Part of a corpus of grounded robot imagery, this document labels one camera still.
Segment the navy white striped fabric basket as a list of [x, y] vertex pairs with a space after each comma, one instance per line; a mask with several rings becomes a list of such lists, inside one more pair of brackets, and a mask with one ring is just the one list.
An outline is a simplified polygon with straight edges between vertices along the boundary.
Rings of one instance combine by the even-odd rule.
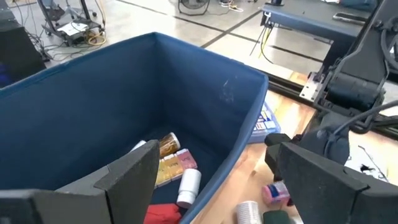
[[[57, 190], [173, 132], [201, 172], [190, 224], [249, 141], [269, 80], [261, 72], [153, 32], [0, 90], [0, 190]], [[150, 204], [175, 203], [179, 181]]]

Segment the black computer tower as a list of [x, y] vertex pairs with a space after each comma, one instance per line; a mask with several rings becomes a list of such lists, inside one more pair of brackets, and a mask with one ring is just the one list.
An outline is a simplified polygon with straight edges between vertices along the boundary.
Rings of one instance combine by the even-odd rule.
[[0, 9], [0, 88], [46, 69], [41, 55], [13, 13]]

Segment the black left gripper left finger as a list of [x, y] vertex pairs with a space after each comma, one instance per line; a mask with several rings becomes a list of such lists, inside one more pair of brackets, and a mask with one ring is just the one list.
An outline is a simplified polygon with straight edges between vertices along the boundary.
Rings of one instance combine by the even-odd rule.
[[0, 190], [0, 224], [143, 224], [158, 165], [150, 140], [57, 190]]

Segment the black equipment cart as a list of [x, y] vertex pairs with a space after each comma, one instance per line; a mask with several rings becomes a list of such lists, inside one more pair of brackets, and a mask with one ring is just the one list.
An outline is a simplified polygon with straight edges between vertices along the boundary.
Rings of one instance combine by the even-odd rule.
[[101, 0], [37, 0], [44, 16], [42, 28], [66, 46], [106, 42], [106, 14]]

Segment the white gauze roll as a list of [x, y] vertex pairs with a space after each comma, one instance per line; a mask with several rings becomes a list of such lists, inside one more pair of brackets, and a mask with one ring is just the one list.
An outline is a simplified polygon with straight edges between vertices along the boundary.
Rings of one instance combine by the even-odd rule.
[[245, 201], [237, 204], [236, 216], [238, 224], [262, 224], [258, 203]]

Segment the amber pill bottle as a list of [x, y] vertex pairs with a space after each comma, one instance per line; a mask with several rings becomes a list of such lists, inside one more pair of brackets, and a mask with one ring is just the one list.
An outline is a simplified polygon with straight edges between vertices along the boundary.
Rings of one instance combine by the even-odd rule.
[[164, 136], [159, 143], [160, 158], [173, 154], [181, 148], [180, 141], [173, 132]]

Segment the black floor fan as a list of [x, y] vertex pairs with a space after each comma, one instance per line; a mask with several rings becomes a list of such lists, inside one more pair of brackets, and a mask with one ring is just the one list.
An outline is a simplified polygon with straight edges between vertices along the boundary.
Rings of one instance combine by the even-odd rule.
[[210, 5], [210, 0], [178, 0], [179, 13], [187, 16], [202, 16]]

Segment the yellow pink weekly pill organizer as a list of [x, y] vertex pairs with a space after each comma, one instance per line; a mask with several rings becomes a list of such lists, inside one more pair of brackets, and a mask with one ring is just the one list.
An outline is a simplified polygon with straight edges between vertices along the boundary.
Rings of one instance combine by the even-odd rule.
[[181, 149], [159, 161], [155, 188], [182, 177], [184, 170], [196, 169], [197, 163], [188, 149]]

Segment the blue padded table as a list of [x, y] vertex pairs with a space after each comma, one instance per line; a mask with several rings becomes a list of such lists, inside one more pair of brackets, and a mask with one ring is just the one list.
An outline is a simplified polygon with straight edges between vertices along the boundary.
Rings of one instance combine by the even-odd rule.
[[334, 41], [352, 41], [362, 26], [336, 21], [333, 16], [343, 12], [368, 17], [370, 13], [321, 0], [283, 0], [283, 6], [265, 4], [262, 10], [269, 13], [269, 20], [291, 29]]

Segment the plain white pill bottle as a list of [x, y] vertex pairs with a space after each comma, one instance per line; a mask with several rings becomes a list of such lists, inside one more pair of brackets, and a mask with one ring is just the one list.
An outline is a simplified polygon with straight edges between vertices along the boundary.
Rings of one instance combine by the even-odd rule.
[[178, 189], [177, 205], [182, 208], [190, 208], [199, 191], [201, 172], [197, 169], [186, 169], [183, 172]]

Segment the black table frame rail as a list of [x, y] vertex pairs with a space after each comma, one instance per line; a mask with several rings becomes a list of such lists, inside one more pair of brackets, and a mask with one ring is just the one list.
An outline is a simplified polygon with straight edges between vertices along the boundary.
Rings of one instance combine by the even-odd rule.
[[[276, 75], [264, 72], [269, 79], [269, 87], [268, 89], [276, 92], [282, 96], [286, 96], [292, 100], [298, 101], [299, 103], [303, 103], [311, 108], [314, 108], [313, 103], [310, 100], [306, 100], [300, 97], [300, 92], [302, 91], [303, 85], [292, 82], [290, 80], [278, 77]], [[387, 138], [391, 138], [393, 140], [398, 141], [398, 128], [395, 127], [376, 127], [373, 126], [371, 131], [381, 134]]]

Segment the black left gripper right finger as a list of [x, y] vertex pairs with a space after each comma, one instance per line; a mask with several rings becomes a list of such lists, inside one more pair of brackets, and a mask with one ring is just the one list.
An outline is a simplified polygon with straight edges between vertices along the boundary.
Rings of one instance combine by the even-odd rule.
[[398, 224], [398, 187], [292, 143], [278, 170], [304, 224]]

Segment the red bandage roll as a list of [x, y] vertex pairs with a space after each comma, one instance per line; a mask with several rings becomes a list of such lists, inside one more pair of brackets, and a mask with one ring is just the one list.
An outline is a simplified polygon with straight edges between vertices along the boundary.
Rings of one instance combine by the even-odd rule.
[[182, 215], [173, 203], [149, 205], [144, 224], [179, 224]]

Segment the dark green item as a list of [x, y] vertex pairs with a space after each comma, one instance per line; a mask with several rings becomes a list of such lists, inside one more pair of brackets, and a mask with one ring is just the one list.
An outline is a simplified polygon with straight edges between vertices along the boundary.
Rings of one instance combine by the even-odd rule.
[[270, 210], [262, 214], [263, 224], [296, 224], [283, 210]]

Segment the pink purple small packet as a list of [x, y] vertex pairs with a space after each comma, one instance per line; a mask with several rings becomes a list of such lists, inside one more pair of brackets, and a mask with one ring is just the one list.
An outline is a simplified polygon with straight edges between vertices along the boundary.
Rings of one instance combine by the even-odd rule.
[[279, 202], [287, 204], [290, 194], [284, 182], [278, 181], [262, 187], [262, 199], [265, 204]]

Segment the small white cap item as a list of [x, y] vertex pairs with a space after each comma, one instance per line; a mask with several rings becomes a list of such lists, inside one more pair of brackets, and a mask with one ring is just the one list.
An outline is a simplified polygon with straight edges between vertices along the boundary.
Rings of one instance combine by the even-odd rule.
[[137, 148], [141, 147], [141, 146], [144, 145], [145, 143], [146, 143], [145, 140], [140, 140], [140, 141], [130, 150], [130, 152], [135, 151]]

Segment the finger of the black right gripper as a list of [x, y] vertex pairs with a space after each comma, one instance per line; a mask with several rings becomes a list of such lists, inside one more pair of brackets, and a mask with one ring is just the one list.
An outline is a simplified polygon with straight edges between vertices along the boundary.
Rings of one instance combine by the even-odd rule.
[[277, 166], [277, 155], [279, 153], [279, 144], [268, 146], [265, 155], [265, 163], [269, 166], [272, 171], [274, 177], [273, 181], [281, 181], [282, 177], [280, 176], [280, 172]]
[[266, 146], [273, 146], [282, 142], [289, 142], [291, 138], [284, 133], [270, 133], [264, 139]]

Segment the black phone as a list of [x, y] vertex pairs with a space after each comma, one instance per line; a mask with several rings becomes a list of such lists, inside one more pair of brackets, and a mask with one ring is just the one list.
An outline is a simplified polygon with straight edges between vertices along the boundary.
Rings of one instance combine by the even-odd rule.
[[363, 25], [368, 20], [367, 17], [358, 16], [356, 14], [348, 14], [345, 12], [337, 12], [333, 15], [333, 20], [346, 22], [350, 24]]

